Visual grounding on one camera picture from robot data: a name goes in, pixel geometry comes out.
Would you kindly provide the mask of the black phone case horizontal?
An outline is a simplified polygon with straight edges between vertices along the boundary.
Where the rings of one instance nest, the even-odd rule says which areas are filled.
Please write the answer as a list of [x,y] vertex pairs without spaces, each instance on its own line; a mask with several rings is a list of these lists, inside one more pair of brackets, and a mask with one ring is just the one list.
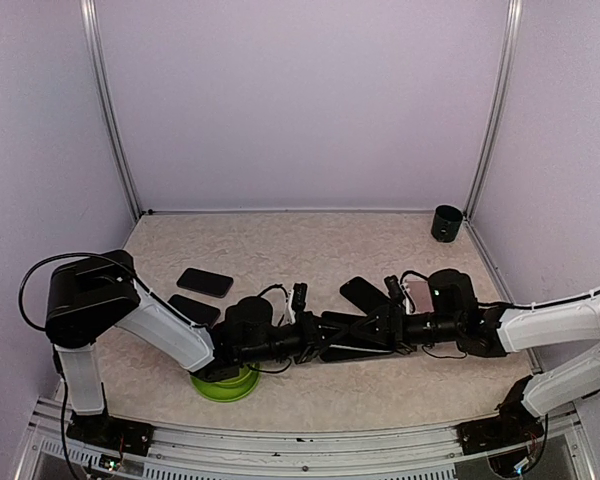
[[[353,322],[354,320],[357,320],[358,318],[361,318],[364,316],[340,313],[340,312],[325,311],[321,317],[323,319],[335,320],[335,321],[340,321],[340,322]],[[391,347],[389,347],[389,348],[373,348],[373,347],[368,347],[368,346],[355,345],[353,343],[353,341],[351,340],[351,337],[349,336],[349,334],[345,337],[345,341],[351,346],[359,347],[360,350],[359,351],[348,351],[348,350],[337,349],[337,348],[329,349],[325,353],[319,354],[320,360],[325,363],[334,363],[334,362],[343,362],[343,361],[371,359],[371,358],[382,357],[382,356],[390,356],[390,355],[394,355],[394,354],[409,355],[409,354],[417,351],[417,347],[414,345],[410,345],[409,353],[394,353],[392,351]]]

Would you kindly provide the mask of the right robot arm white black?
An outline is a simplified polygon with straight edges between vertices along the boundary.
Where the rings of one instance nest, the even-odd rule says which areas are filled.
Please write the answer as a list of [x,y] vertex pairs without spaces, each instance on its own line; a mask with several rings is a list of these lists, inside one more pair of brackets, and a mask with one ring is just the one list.
[[600,391],[600,287],[545,303],[481,303],[470,277],[455,269],[426,279],[432,311],[409,313],[394,277],[385,280],[388,303],[355,321],[350,335],[381,350],[398,352],[418,345],[455,342],[469,356],[500,358],[539,346],[592,340],[594,346],[540,375],[518,381],[513,404],[493,419],[491,433],[515,442],[534,418],[577,398]]

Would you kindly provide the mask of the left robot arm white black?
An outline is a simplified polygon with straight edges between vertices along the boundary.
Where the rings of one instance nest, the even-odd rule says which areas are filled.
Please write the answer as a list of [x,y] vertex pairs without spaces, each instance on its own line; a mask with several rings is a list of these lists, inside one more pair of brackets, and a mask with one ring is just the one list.
[[22,318],[50,341],[73,413],[82,430],[101,445],[120,434],[119,421],[108,413],[96,359],[97,340],[111,329],[124,330],[166,354],[190,374],[200,393],[218,401],[248,395],[262,372],[260,363],[309,363],[348,335],[344,325],[326,335],[326,317],[300,306],[301,285],[292,289],[279,325],[271,320],[271,304],[255,295],[228,308],[224,320],[210,326],[157,295],[124,250],[45,258],[25,273],[19,302],[33,274],[51,263],[58,266],[50,277],[44,324]]

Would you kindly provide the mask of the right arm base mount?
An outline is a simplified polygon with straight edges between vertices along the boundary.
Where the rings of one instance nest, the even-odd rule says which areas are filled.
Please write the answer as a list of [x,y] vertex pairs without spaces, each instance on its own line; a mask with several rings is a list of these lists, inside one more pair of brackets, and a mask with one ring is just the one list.
[[487,452],[530,441],[545,434],[544,421],[523,405],[531,375],[516,381],[492,417],[462,422],[456,432],[464,455]]

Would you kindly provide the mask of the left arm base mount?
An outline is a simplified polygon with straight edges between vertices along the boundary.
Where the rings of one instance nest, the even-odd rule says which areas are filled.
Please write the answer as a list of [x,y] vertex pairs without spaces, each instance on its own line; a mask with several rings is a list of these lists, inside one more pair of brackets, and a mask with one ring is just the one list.
[[114,417],[104,411],[98,415],[73,413],[66,434],[88,445],[146,457],[154,427],[149,423]]

